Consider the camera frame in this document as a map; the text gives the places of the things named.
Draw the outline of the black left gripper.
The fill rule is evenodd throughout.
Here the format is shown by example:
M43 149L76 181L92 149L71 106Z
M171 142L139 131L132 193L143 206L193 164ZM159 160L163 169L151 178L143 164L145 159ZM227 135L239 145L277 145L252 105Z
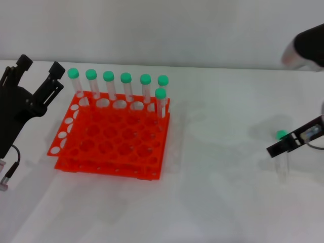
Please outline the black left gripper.
M1 78L1 158L6 156L25 124L34 117L43 116L48 105L64 88L59 80L65 69L56 61L34 94L23 87L16 87L32 64L33 61L23 54L16 66L6 67Z

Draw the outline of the person bare hand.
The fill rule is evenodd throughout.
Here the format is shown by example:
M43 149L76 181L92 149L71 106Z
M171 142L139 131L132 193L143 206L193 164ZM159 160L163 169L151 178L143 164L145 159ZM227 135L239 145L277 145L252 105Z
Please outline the person bare hand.
M302 58L295 49L295 41L292 40L286 47L282 57L282 64L288 69L300 69L306 65L306 60Z

